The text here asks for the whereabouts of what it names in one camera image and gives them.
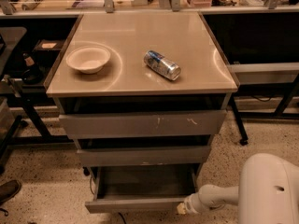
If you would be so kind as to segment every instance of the countertop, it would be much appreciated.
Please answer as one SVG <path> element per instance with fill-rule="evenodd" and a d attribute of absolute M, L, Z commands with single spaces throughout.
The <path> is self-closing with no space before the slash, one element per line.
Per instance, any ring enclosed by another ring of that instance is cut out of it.
<path fill-rule="evenodd" d="M 83 75 L 66 64 L 82 46 L 104 46 L 106 66 Z M 148 68 L 144 55 L 155 50 L 181 67 L 175 81 Z M 237 91 L 228 67 L 195 11 L 85 13 L 47 89 L 49 97 L 164 95 Z"/>

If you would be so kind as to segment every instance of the open drawer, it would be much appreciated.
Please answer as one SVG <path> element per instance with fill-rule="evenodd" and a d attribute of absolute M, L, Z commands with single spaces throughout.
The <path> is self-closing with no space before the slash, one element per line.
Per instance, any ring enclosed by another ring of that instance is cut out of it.
<path fill-rule="evenodd" d="M 170 210 L 197 188 L 192 166 L 157 165 L 98 169 L 90 213 Z"/>
<path fill-rule="evenodd" d="M 208 137 L 79 140 L 82 149 L 78 150 L 78 156 L 85 167 L 203 163 L 211 149 Z"/>
<path fill-rule="evenodd" d="M 219 132 L 225 110 L 60 115 L 70 139 L 206 135 Z"/>

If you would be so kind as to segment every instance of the bottom drawer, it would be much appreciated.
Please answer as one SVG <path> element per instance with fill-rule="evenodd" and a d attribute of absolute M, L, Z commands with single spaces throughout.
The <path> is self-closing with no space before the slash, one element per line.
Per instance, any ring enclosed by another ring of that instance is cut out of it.
<path fill-rule="evenodd" d="M 90 213 L 170 210 L 196 192 L 189 164 L 122 166 L 98 169 Z"/>

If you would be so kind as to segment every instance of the top drawer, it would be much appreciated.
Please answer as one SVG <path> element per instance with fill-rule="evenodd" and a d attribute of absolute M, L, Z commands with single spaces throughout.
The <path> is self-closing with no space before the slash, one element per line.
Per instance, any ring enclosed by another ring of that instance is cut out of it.
<path fill-rule="evenodd" d="M 208 135 L 219 132 L 225 110 L 61 115 L 71 139 Z"/>

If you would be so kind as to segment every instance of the floor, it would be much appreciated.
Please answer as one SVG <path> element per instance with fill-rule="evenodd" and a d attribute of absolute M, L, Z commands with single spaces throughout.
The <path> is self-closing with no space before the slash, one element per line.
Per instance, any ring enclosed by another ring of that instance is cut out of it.
<path fill-rule="evenodd" d="M 64 133 L 57 119 L 43 118 L 52 134 Z M 249 144 L 240 146 L 240 135 L 231 111 L 212 143 L 212 152 L 198 176 L 198 185 L 214 184 L 222 187 L 238 185 L 245 160 L 255 153 L 265 152 L 299 166 L 299 121 L 245 120 Z M 32 125 L 19 135 L 36 134 Z M 6 171 L 0 184 L 11 179 L 22 182 L 13 199 L 1 207 L 1 224 L 122 224 L 118 214 L 89 214 L 84 206 L 93 195 L 90 178 L 85 176 L 73 144 L 14 147 L 7 151 Z M 197 216 L 180 216 L 176 212 L 123 213 L 128 224 L 235 224 L 237 207 L 226 206 L 220 211 L 203 212 Z"/>

